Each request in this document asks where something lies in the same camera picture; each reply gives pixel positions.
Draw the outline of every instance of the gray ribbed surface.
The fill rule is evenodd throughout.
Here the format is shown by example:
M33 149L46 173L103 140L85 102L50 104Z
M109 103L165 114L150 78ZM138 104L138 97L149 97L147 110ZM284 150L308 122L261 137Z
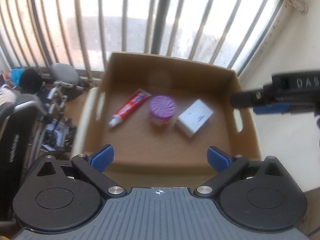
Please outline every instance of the gray ribbed surface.
M299 230L277 234L246 231L225 219L211 200L198 199L186 188L134 188L107 201L101 213L71 232L41 235L24 230L15 240L305 240Z

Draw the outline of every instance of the small white box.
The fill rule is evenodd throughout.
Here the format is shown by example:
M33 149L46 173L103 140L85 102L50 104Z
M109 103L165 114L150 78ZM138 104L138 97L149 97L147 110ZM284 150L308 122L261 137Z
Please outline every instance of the small white box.
M213 111L198 99L186 111L179 115L177 127L191 138L209 119L212 113Z

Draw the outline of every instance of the jar with purple lid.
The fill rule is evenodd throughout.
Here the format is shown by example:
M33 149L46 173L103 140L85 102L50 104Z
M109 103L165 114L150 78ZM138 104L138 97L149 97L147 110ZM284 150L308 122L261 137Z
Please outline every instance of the jar with purple lid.
M150 102L151 121L158 126L166 125L177 111L176 103L167 96L156 96Z

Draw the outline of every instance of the toothpaste tube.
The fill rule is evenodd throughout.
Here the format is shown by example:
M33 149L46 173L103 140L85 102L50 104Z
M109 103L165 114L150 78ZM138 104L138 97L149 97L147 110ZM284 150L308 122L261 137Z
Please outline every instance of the toothpaste tube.
M125 118L129 116L135 109L142 105L151 94L142 89L138 89L132 97L116 112L111 121L108 123L110 127L115 127L117 124L122 123Z

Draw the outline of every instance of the open cardboard box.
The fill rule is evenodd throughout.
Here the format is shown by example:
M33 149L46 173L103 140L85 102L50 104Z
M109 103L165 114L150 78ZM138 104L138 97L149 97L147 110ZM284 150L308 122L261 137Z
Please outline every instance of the open cardboard box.
M175 100L177 114L171 124L159 128L150 122L148 100L111 129L108 121L112 115L139 88ZM240 90L233 70L172 57L114 52L101 85L87 97L73 155L90 154L111 144L115 157L104 173L127 190L134 186L193 189L215 175L206 159L211 145L231 155L260 159L248 109L240 111L243 129L237 131L229 99ZM190 139L176 127L175 120L197 99L214 113Z

